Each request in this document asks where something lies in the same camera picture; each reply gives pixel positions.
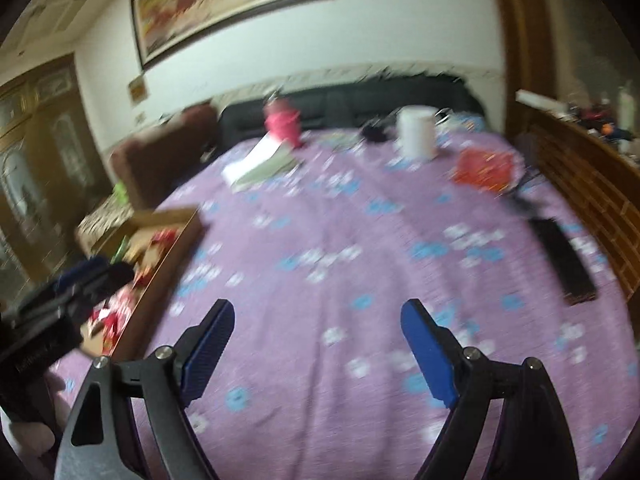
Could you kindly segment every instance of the wooden door frame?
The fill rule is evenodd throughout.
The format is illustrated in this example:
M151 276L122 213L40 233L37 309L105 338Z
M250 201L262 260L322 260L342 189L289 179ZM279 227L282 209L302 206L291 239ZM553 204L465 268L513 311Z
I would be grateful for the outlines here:
M513 139L526 131L529 111L518 104L519 89L556 97L556 62L546 0L498 0L506 59L504 133Z

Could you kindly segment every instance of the brown armrest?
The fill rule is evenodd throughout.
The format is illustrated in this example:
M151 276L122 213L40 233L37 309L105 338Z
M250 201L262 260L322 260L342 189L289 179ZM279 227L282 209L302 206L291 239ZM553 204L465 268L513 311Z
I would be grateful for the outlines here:
M134 209L154 209L174 183L200 164L218 138L218 111L209 104L185 108L167 123L124 140L110 157Z

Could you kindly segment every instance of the black sofa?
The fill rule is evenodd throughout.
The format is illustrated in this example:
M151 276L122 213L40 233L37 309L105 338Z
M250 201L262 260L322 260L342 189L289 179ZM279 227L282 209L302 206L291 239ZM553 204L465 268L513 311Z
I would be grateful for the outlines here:
M383 72L355 83L292 92L287 98L300 110L303 130L359 128L372 118L385 117L407 105L452 108L484 116L482 105L465 81L448 74L402 76ZM216 155L243 140L266 134L263 106L262 100L253 100L225 108L218 119Z

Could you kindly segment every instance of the cardboard box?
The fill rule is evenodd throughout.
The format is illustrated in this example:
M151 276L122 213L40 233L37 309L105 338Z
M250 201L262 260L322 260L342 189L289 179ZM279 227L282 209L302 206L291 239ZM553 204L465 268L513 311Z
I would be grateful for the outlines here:
M138 244L146 246L153 234L163 228L178 228L181 232L136 303L131 318L111 353L111 358L116 362L142 357L165 310L167 293L177 283L176 273L180 263L190 256L191 248L202 234L202 222L196 208L137 211L92 247L93 254L111 258L125 236L130 237L130 247ZM84 337L81 350L91 357L102 355L102 332L89 337L87 325L83 325L81 331Z

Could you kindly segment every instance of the black rectangular object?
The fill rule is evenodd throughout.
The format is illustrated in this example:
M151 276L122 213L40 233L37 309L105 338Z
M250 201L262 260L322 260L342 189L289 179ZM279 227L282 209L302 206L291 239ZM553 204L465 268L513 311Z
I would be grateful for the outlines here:
M529 220L529 225L560 280L564 300L570 305L595 300L598 297L596 286L556 221L535 218Z

